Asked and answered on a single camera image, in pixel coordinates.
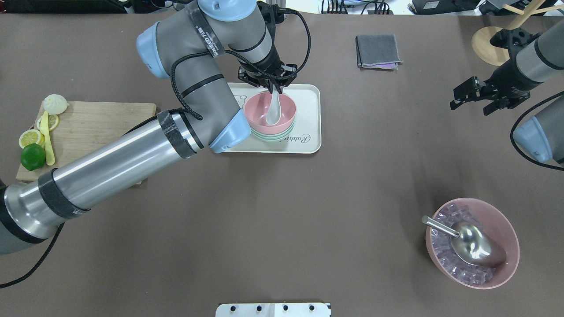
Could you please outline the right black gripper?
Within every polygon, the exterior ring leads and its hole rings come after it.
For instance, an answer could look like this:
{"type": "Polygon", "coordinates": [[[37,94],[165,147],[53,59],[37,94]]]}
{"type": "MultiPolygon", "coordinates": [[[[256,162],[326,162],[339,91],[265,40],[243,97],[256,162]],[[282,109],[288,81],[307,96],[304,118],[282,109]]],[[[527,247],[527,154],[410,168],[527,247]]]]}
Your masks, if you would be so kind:
{"type": "Polygon", "coordinates": [[[453,89],[450,109],[456,110],[463,103],[487,99],[491,100],[491,103],[483,107],[483,114],[489,116],[497,110],[519,106],[530,98],[530,91],[535,87],[536,82],[527,77],[492,77],[481,81],[472,76],[453,89]]]}

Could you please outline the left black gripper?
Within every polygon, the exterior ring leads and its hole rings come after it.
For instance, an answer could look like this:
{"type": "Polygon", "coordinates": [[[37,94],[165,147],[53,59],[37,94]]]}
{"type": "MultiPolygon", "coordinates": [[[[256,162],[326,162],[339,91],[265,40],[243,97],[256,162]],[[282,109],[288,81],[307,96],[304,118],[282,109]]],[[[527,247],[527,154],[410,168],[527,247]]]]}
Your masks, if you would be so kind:
{"type": "Polygon", "coordinates": [[[245,63],[240,61],[237,78],[256,88],[266,88],[272,94],[274,86],[279,94],[289,86],[297,76],[296,64],[284,64],[276,59],[269,65],[265,63],[245,63]]]}

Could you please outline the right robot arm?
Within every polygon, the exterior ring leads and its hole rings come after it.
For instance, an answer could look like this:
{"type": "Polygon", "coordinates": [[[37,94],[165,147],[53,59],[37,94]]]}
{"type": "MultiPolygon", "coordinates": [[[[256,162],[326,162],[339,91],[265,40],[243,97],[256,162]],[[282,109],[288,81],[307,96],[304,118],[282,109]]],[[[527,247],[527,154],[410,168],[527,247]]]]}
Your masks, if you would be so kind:
{"type": "MultiPolygon", "coordinates": [[[[503,29],[491,38],[506,49],[509,59],[490,78],[473,76],[453,89],[451,110],[468,102],[488,100],[483,114],[512,110],[528,101],[538,86],[563,74],[564,23],[531,34],[522,28],[503,29]]],[[[518,117],[510,129],[510,142],[526,160],[543,168],[563,170],[563,91],[560,90],[518,117]]]]}

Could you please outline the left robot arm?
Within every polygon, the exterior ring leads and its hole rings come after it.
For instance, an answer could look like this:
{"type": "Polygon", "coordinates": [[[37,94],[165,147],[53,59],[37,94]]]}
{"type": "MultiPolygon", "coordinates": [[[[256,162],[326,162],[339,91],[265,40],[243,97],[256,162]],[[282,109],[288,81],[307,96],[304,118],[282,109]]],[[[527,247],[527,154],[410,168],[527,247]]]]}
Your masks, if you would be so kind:
{"type": "Polygon", "coordinates": [[[268,24],[256,0],[194,0],[141,33],[143,63],[171,80],[181,102],[32,183],[1,189],[2,254],[22,251],[54,236],[60,224],[157,171],[208,147],[220,153],[251,134],[251,127],[215,58],[240,61],[238,76],[255,87],[280,90],[299,68],[275,48],[276,20],[268,24]]]}

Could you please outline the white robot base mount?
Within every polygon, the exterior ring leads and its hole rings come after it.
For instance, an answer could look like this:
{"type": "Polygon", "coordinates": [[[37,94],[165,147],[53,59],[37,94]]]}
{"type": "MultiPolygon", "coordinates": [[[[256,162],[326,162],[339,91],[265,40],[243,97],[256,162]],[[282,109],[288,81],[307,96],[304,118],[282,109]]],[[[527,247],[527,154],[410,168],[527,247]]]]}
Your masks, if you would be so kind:
{"type": "Polygon", "coordinates": [[[218,305],[216,317],[331,317],[329,303],[272,302],[224,303],[218,305]]]}

